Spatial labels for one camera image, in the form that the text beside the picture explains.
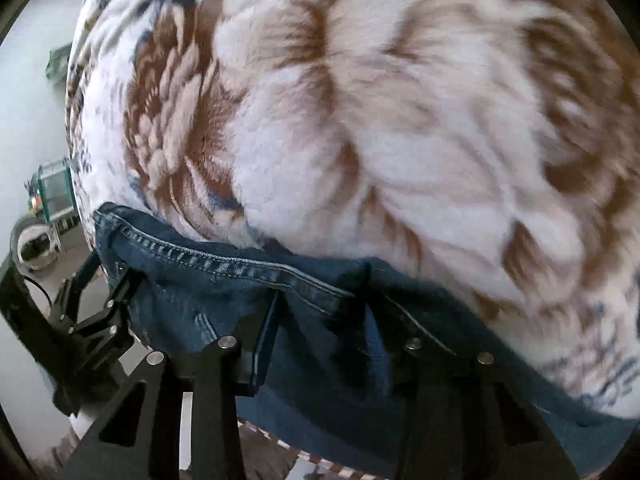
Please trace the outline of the dark blue denim jeans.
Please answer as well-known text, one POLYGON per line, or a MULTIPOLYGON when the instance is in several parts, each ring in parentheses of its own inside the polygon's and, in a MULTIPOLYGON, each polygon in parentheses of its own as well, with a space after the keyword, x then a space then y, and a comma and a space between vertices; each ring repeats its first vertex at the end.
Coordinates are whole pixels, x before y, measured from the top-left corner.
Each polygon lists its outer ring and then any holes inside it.
MULTIPOLYGON (((363 306, 465 308, 440 288, 376 260, 321 260, 198 244, 148 214, 114 204, 98 209, 94 224, 96 249, 107 270, 126 266, 143 274, 130 308, 132 328, 155 350, 171 356, 200 351, 231 334, 243 316, 276 304, 279 328, 266 380, 256 396, 236 402, 236 411, 296 448, 358 470, 368 447, 363 429, 371 391, 363 306)), ((612 464, 639 419, 606 410, 626 399, 639 375, 638 362, 623 362, 595 393, 575 399, 506 348, 552 387, 534 404, 572 460, 575 479, 612 464)))

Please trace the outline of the round steel bowl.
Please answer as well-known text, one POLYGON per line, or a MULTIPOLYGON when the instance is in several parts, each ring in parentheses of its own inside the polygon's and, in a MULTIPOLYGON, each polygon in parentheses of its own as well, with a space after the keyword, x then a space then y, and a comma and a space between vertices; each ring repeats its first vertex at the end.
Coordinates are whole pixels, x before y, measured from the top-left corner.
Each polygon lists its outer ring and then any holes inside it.
POLYGON ((18 220, 10 236, 11 256, 24 271, 37 273, 47 270, 58 260, 60 241, 52 226, 32 216, 18 220))

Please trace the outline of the brown checkered bed sheet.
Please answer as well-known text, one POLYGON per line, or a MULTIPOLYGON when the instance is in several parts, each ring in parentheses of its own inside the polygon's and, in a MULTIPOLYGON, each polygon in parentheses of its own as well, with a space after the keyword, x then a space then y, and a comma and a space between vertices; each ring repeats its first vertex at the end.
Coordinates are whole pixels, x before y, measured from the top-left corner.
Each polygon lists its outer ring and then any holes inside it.
MULTIPOLYGON (((357 469, 331 463, 296 450, 245 420, 238 422, 247 479, 379 479, 357 469)), ((38 479, 56 479, 79 443, 70 430, 60 443, 30 464, 38 479)))

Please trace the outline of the green metal rack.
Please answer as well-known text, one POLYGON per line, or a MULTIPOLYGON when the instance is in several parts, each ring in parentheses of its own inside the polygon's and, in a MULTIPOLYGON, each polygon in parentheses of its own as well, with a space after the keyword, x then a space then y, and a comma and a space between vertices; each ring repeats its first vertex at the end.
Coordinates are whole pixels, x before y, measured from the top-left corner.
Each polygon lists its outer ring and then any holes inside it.
POLYGON ((25 183, 25 188, 29 213, 44 222, 58 222, 77 214, 67 157, 40 165, 25 183))

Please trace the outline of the floral fleece blanket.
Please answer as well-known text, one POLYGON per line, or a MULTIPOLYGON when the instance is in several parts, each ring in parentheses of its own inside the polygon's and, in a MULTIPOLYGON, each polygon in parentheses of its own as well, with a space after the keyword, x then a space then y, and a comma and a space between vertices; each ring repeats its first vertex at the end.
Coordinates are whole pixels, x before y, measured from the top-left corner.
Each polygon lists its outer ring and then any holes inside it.
POLYGON ((82 0, 82 226, 381 259, 639 414, 639 50, 608 0, 82 0))

